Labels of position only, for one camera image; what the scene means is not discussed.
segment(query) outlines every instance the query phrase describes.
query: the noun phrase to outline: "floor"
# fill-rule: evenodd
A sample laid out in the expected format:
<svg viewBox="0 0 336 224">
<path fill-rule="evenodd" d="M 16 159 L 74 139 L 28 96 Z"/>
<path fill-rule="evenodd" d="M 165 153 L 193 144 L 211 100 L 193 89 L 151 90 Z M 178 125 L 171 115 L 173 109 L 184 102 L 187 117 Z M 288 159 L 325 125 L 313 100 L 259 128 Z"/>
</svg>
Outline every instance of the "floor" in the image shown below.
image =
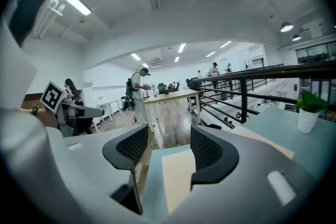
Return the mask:
<svg viewBox="0 0 336 224">
<path fill-rule="evenodd" d="M 187 99 L 173 100 L 166 103 L 155 104 L 157 120 L 155 120 L 154 133 L 149 130 L 148 147 L 140 162 L 135 168 L 135 178 L 138 193 L 142 200 L 146 184 L 149 163 L 153 150 L 170 148 L 190 144 L 191 124 L 197 124 L 197 115 L 188 111 Z M 153 105 L 149 107 L 152 120 L 155 119 Z M 98 125 L 99 132 L 135 125 L 135 115 L 131 110 L 126 110 L 120 115 L 113 116 L 113 121 L 106 118 Z"/>
</svg>

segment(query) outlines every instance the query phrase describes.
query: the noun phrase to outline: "wooden table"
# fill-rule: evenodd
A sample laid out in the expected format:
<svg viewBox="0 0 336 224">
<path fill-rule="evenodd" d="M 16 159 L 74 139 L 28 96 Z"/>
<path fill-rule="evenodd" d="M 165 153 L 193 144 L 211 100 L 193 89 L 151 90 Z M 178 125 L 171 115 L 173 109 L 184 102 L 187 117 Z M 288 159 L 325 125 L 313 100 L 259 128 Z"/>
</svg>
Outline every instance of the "wooden table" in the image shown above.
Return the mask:
<svg viewBox="0 0 336 224">
<path fill-rule="evenodd" d="M 156 97 L 151 96 L 146 101 L 144 101 L 151 131 L 153 132 L 154 128 L 153 128 L 153 123 L 152 123 L 151 116 L 149 113 L 149 108 L 148 108 L 150 104 L 168 102 L 171 100 L 176 100 L 176 99 L 181 99 L 181 98 L 189 98 L 189 111 L 191 113 L 192 109 L 191 109 L 191 98 L 190 97 L 196 97 L 197 122 L 201 123 L 201 106 L 200 106 L 200 99 L 198 97 L 197 91 L 188 89 L 188 90 L 182 90 L 182 91 L 177 91 L 177 92 L 170 92 L 169 94 L 159 94 Z M 157 118 L 155 106 L 154 106 L 154 113 L 155 113 L 155 117 Z"/>
</svg>

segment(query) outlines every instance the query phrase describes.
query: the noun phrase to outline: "handrail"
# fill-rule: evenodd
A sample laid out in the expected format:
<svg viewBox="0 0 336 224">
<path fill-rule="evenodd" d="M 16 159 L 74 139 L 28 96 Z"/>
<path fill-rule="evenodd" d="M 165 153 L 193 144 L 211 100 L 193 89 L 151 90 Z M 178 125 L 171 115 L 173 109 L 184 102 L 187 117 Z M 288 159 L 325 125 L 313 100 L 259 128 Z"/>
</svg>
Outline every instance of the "handrail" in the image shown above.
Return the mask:
<svg viewBox="0 0 336 224">
<path fill-rule="evenodd" d="M 195 79 L 194 82 L 238 80 L 238 79 L 277 79 L 277 78 L 336 78 L 336 61 L 303 63 L 293 66 L 265 67 L 227 73 L 224 75 Z"/>
</svg>

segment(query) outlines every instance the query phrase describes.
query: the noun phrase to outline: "black metal railing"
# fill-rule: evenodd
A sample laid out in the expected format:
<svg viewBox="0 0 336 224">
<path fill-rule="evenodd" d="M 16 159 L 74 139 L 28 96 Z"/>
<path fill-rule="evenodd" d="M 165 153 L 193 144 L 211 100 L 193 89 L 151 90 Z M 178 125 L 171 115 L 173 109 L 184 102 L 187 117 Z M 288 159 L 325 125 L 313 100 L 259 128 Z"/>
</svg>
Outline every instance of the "black metal railing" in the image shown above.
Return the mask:
<svg viewBox="0 0 336 224">
<path fill-rule="evenodd" d="M 200 96 L 200 103 L 212 108 L 213 110 L 216 110 L 220 112 L 221 114 L 234 119 L 235 121 L 243 124 L 246 122 L 247 119 L 247 112 L 257 115 L 259 112 L 248 109 L 247 108 L 247 98 L 260 98 L 264 100 L 271 100 L 271 101 L 278 101 L 278 102 L 285 102 L 289 104 L 296 104 L 297 100 L 292 98 L 286 98 L 286 97 L 278 97 L 278 96 L 272 96 L 272 95 L 261 95 L 261 94 L 255 94 L 251 93 L 256 88 L 259 88 L 260 86 L 266 85 L 267 83 L 274 81 L 279 78 L 328 78 L 333 79 L 336 78 L 336 61 L 327 61 L 327 62 L 314 62 L 314 63 L 305 63 L 301 65 L 295 65 L 295 66 L 284 66 L 276 65 L 276 66 L 269 66 L 264 68 L 255 68 L 255 69 L 249 69 L 244 71 L 238 71 L 238 72 L 232 72 L 227 73 L 219 76 L 214 77 L 207 77 L 207 78 L 201 78 L 201 79 L 194 79 L 192 80 L 193 83 L 199 84 L 200 82 L 206 82 L 206 81 L 216 81 L 215 83 L 208 84 L 206 86 L 198 86 L 199 90 L 199 96 Z M 220 85 L 220 83 L 228 83 L 228 85 L 216 88 L 216 89 L 207 89 L 206 87 L 209 85 Z M 215 92 L 214 95 L 205 96 L 205 92 L 213 91 Z M 233 105 L 231 103 L 225 102 L 225 100 L 215 99 L 214 96 L 217 96 L 222 93 L 227 93 L 230 95 L 230 98 L 232 99 L 235 95 L 241 96 L 241 106 Z M 204 102 L 202 99 L 211 99 L 211 101 Z M 230 115 L 229 113 L 214 107 L 213 105 L 210 105 L 209 103 L 212 102 L 219 102 L 225 105 L 229 105 L 231 107 L 234 107 L 236 109 L 240 109 L 242 111 L 241 113 L 241 119 L 237 119 L 236 117 Z M 230 128 L 233 128 L 234 126 L 231 123 L 228 123 L 227 121 L 224 121 L 221 119 L 218 115 L 214 114 L 210 110 L 202 107 L 206 112 L 208 112 L 210 115 L 217 118 L 222 123 L 226 124 Z"/>
</svg>

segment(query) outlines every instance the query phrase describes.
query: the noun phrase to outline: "white pot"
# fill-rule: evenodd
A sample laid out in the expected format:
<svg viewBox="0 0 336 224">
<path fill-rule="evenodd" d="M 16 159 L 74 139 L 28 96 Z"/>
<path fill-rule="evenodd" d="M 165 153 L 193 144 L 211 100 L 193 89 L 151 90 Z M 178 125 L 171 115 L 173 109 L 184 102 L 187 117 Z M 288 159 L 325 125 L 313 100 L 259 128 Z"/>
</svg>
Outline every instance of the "white pot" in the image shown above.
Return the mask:
<svg viewBox="0 0 336 224">
<path fill-rule="evenodd" d="M 310 113 L 303 109 L 300 109 L 298 129 L 302 133 L 306 133 L 306 134 L 310 133 L 311 130 L 314 128 L 318 117 L 319 117 L 319 112 Z"/>
</svg>

